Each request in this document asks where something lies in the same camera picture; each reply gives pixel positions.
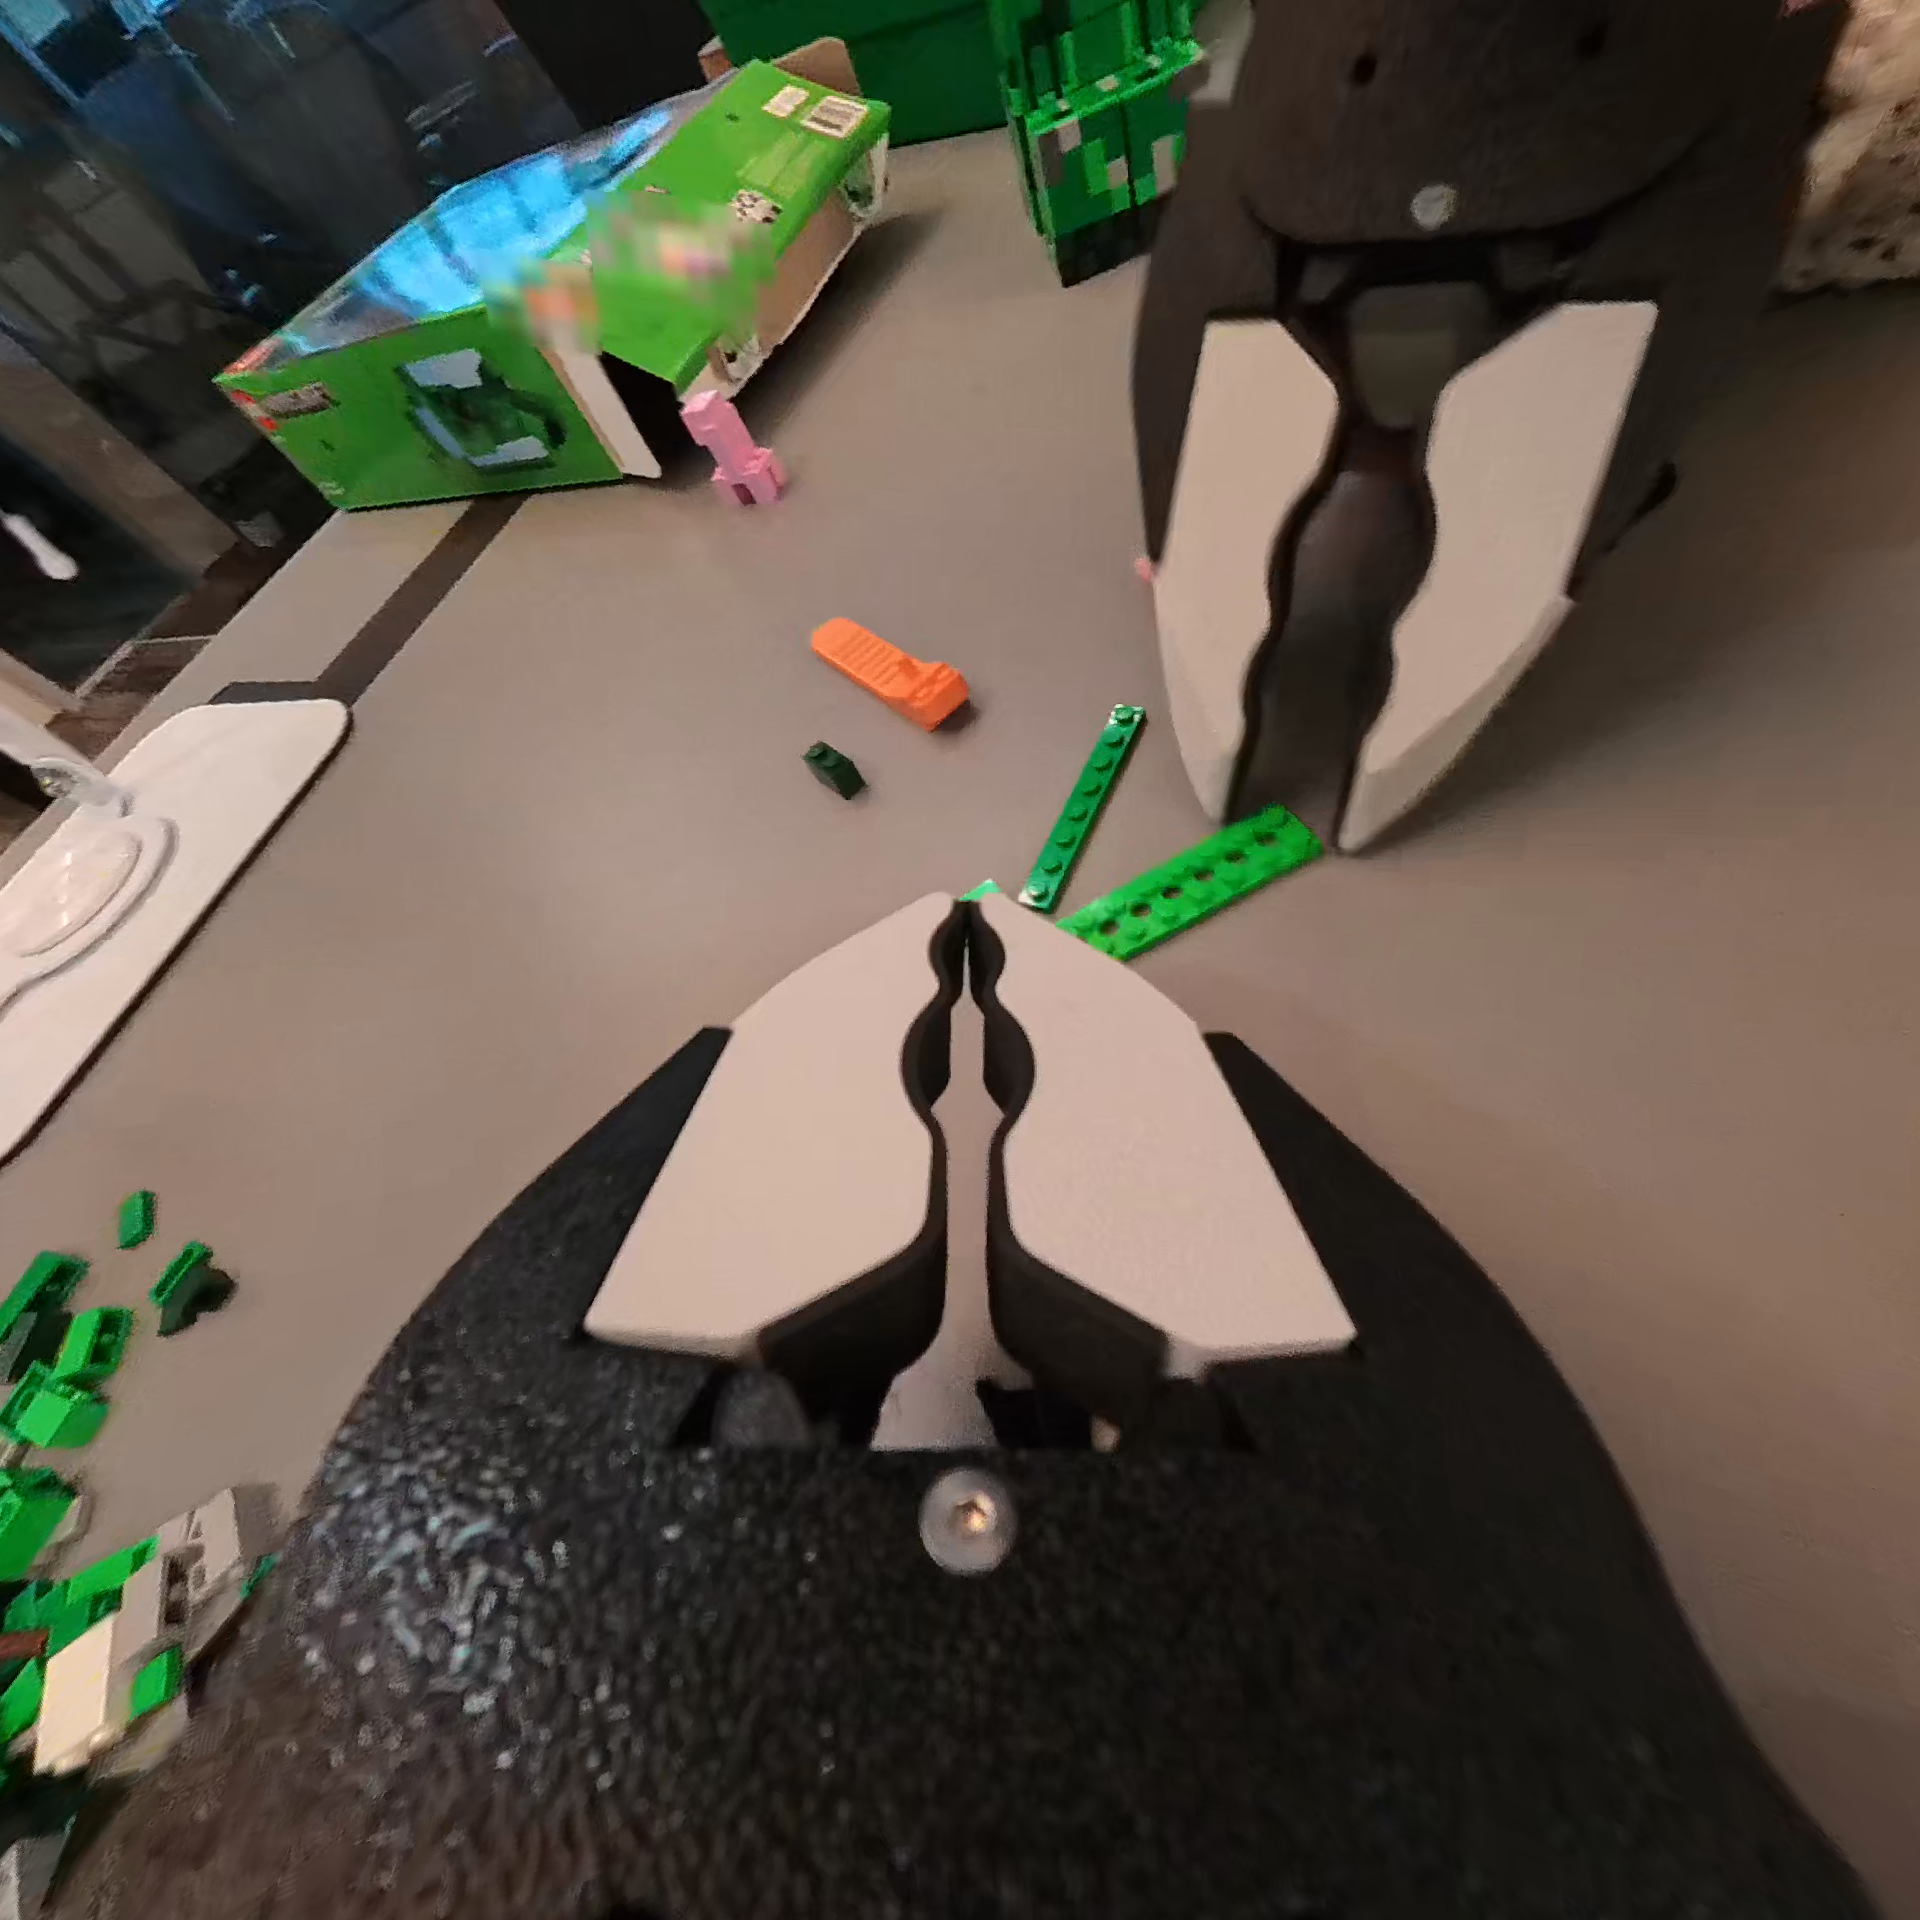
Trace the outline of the pink lego pig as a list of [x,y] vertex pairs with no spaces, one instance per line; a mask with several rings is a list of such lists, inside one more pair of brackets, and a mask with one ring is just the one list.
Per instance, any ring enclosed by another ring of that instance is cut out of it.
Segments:
[[699,393],[683,402],[686,434],[712,461],[712,484],[739,506],[770,506],[788,491],[772,447],[757,442],[732,397]]

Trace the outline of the pile of lego pieces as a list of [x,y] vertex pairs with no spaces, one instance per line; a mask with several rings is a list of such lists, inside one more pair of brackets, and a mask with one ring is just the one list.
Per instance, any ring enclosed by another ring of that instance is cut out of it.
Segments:
[[160,1336],[150,1290],[190,1241],[141,1305],[85,1305],[91,1263],[60,1249],[4,1293],[4,1917],[44,1917],[68,1854],[176,1753],[276,1570],[272,1498],[233,1487],[70,1562],[91,1523],[81,1455],[108,1425],[136,1335]]

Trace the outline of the narrow green lego plate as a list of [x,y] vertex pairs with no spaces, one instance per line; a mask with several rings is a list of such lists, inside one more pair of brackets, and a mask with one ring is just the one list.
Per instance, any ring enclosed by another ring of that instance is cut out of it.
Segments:
[[1140,704],[1122,702],[1111,709],[1059,819],[1021,884],[1021,907],[1040,914],[1059,908],[1145,725],[1147,709]]

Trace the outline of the green pixelated lego model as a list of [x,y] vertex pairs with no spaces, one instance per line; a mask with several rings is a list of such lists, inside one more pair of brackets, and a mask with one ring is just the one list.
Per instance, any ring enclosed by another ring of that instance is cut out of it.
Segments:
[[1190,2],[990,2],[1026,215],[1065,289],[1147,254],[1208,79]]

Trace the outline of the wide green lego plate with holes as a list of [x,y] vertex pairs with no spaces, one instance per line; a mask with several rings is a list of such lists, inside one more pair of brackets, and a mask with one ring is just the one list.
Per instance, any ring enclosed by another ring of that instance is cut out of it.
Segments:
[[1211,833],[1059,920],[1059,932],[1133,963],[1319,862],[1321,839],[1284,807]]

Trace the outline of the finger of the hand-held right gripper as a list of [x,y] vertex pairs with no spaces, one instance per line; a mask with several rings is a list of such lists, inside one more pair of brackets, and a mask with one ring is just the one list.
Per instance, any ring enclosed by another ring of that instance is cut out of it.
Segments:
[[1437,398],[1432,554],[1390,636],[1340,852],[1365,852],[1428,797],[1566,623],[1658,316],[1655,303],[1557,304]]
[[1154,565],[1167,717],[1211,820],[1231,817],[1247,690],[1275,626],[1284,528],[1333,454],[1333,375],[1277,318],[1218,318],[1204,333]]

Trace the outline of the white rounded mat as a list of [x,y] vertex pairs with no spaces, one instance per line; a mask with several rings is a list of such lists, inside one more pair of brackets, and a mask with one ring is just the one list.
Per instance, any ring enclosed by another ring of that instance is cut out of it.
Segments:
[[[4,997],[3,1158],[43,1130],[111,1038],[170,970],[256,854],[339,757],[351,709],[299,684],[230,686],[144,734],[108,779],[175,824],[157,887],[76,963]],[[13,877],[64,826],[59,820]]]

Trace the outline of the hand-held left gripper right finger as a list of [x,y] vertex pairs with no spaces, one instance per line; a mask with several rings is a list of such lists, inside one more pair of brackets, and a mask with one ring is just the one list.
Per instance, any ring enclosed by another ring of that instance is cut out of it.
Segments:
[[1202,1028],[1008,901],[972,904],[993,1143],[990,1297],[1036,1376],[1207,1376],[1356,1324]]

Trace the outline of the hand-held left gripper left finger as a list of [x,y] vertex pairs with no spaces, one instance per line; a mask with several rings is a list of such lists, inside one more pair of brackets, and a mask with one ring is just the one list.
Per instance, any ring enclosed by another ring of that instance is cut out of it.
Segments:
[[916,1361],[946,1301],[948,1151],[936,1118],[968,913],[926,895],[763,993],[719,1059],[593,1298],[623,1347],[774,1363],[861,1290],[928,1281],[880,1336]]

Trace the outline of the orange brick separator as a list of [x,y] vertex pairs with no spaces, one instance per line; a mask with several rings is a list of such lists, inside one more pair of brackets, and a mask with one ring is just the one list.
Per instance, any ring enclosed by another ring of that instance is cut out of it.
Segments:
[[922,732],[941,730],[972,700],[957,667],[915,656],[849,616],[832,616],[815,628],[810,651]]

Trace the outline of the green lego box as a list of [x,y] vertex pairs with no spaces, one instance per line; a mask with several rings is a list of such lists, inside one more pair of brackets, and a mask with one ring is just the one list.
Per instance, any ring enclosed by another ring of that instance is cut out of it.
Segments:
[[446,189],[214,386],[341,513],[660,479],[886,192],[843,38]]

